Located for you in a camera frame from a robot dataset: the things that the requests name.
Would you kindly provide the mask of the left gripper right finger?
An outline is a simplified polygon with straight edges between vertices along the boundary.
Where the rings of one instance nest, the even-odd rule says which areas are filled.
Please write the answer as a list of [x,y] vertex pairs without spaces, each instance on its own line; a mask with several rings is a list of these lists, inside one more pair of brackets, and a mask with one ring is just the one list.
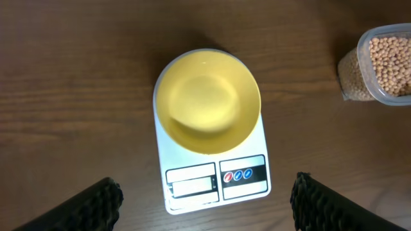
[[406,231],[298,172],[290,197],[294,226],[302,231]]

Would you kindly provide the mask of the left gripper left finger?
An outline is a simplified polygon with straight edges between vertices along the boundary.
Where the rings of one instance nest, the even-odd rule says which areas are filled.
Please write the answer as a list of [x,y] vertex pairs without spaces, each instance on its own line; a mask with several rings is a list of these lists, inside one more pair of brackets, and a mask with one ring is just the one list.
[[17,231],[112,231],[124,197],[120,185],[106,177]]

